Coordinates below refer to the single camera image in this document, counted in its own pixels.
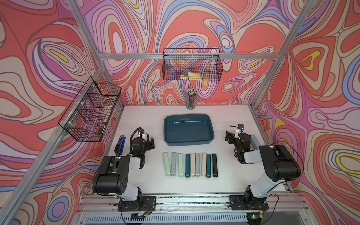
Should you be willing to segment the light green clip bar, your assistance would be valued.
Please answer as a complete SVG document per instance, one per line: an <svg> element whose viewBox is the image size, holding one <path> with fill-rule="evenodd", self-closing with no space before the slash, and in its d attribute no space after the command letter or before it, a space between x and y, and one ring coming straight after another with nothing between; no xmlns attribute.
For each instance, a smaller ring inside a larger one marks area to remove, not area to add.
<svg viewBox="0 0 360 225"><path fill-rule="evenodd" d="M164 165L165 165L166 175L170 176L171 175L171 169L170 169L168 153L164 152L163 156L164 156Z"/></svg>

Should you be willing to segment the teal plastic storage box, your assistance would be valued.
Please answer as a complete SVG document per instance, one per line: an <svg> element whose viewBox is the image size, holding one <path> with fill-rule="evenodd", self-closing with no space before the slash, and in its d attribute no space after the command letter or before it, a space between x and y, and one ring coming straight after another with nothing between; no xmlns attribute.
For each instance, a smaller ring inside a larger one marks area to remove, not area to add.
<svg viewBox="0 0 360 225"><path fill-rule="evenodd" d="M178 114L164 119L164 141L169 146L209 144L215 138L207 114Z"/></svg>

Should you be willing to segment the pale green clip bar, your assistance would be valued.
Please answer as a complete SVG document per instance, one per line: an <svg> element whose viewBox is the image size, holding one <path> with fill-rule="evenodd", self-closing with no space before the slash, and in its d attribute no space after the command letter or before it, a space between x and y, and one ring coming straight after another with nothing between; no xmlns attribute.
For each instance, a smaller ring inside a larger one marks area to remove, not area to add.
<svg viewBox="0 0 360 225"><path fill-rule="evenodd" d="M183 154L178 154L178 167L179 167L179 177L184 176L184 169L183 169Z"/></svg>

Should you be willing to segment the light grey clip bar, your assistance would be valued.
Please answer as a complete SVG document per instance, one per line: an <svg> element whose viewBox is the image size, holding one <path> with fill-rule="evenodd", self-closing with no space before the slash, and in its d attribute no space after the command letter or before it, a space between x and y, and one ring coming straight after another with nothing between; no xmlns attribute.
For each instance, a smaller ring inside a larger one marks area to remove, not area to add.
<svg viewBox="0 0 360 225"><path fill-rule="evenodd" d="M196 158L195 158L195 176L199 177L200 176L200 154L196 153Z"/></svg>

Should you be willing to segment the beige clip bar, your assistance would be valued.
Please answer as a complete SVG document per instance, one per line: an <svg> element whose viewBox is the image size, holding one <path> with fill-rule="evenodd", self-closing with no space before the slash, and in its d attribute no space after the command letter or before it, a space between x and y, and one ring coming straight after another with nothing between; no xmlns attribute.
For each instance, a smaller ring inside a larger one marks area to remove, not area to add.
<svg viewBox="0 0 360 225"><path fill-rule="evenodd" d="M195 174L196 174L196 154L191 153L190 176L195 177Z"/></svg>

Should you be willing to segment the dark teal clip bar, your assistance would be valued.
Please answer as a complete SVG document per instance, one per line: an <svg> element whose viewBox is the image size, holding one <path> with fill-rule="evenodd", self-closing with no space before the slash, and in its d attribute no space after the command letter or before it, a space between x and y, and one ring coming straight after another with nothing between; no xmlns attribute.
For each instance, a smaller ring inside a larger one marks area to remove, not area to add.
<svg viewBox="0 0 360 225"><path fill-rule="evenodd" d="M190 154L185 155L185 177L190 177Z"/></svg>

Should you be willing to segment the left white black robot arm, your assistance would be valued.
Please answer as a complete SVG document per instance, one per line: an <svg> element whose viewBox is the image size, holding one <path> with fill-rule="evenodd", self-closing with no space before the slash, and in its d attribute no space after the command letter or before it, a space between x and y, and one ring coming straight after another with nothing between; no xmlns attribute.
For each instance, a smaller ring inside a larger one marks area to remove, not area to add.
<svg viewBox="0 0 360 225"><path fill-rule="evenodd" d="M130 154L124 155L125 136L115 145L115 156L105 156L98 167L93 181L93 193L100 196L119 198L119 212L148 212L156 209L156 197L144 196L139 187L129 184L129 171L143 169L145 154L155 148L153 138L136 137L130 140Z"/></svg>

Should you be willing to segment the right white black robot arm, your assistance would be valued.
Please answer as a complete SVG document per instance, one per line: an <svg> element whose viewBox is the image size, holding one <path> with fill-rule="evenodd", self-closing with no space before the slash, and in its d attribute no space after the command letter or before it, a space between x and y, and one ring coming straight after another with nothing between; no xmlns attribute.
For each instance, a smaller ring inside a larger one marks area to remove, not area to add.
<svg viewBox="0 0 360 225"><path fill-rule="evenodd" d="M299 164L282 145L260 145L256 150L251 150L252 136L241 132L226 131L225 141L234 145L234 156L241 164L262 163L264 173L252 185L247 186L244 195L239 200L229 196L231 201L228 208L232 210L258 210L269 209L267 198L269 193L278 185L298 179L302 172Z"/></svg>

